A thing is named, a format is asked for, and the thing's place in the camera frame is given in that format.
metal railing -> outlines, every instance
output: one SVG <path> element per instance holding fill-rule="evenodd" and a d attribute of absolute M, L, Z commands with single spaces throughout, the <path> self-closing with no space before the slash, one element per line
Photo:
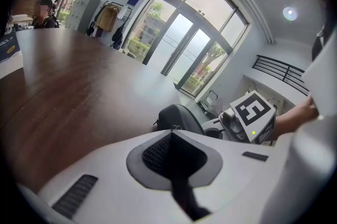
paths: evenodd
<path fill-rule="evenodd" d="M 306 96 L 309 93 L 301 79 L 304 71 L 295 66 L 273 58 L 257 55 L 253 68 L 287 83 Z"/>

black bag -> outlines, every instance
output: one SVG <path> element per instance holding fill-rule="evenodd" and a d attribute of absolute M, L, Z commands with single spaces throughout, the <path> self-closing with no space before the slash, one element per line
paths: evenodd
<path fill-rule="evenodd" d="M 92 35 L 92 33 L 94 32 L 94 25 L 95 25 L 95 22 L 91 22 L 90 23 L 90 25 L 89 25 L 89 27 L 86 29 L 86 34 L 87 34 L 87 36 L 91 36 Z"/>
<path fill-rule="evenodd" d="M 117 50 L 119 50 L 122 46 L 122 40 L 123 40 L 123 27 L 124 24 L 122 26 L 120 26 L 116 32 L 114 33 L 114 35 L 112 36 L 112 41 L 114 42 L 111 46 Z"/>
<path fill-rule="evenodd" d="M 172 104 L 161 110 L 155 123 L 157 123 L 157 130 L 182 129 L 205 135 L 195 116 L 180 104 Z"/>

small black label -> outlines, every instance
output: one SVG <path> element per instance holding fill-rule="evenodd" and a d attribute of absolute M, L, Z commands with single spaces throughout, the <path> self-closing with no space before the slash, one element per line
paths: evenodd
<path fill-rule="evenodd" d="M 248 151 L 243 153 L 242 156 L 249 157 L 249 158 L 252 158 L 252 159 L 257 159 L 257 160 L 260 160 L 260 161 L 266 161 L 268 159 L 268 156 L 266 156 L 266 155 L 260 155 L 260 154 L 252 153 L 252 152 L 248 152 Z"/>

black vent grille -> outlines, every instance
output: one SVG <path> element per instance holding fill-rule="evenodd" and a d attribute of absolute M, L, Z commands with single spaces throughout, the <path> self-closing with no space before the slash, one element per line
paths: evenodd
<path fill-rule="evenodd" d="M 153 146 L 143 152 L 142 159 L 144 164 L 152 171 L 162 175 L 164 161 L 170 147 L 171 135 L 166 135 L 163 139 L 156 142 Z"/>
<path fill-rule="evenodd" d="M 52 206 L 52 208 L 71 219 L 82 202 L 96 184 L 98 178 L 91 175 L 83 175 L 70 189 Z"/>

brown tabletop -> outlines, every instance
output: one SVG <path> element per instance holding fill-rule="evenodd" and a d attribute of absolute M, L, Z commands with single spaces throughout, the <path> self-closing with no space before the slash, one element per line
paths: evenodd
<path fill-rule="evenodd" d="M 81 33 L 17 38 L 24 68 L 0 80 L 0 130 L 16 179 L 34 192 L 94 149 L 151 132 L 180 103 L 168 78 Z"/>

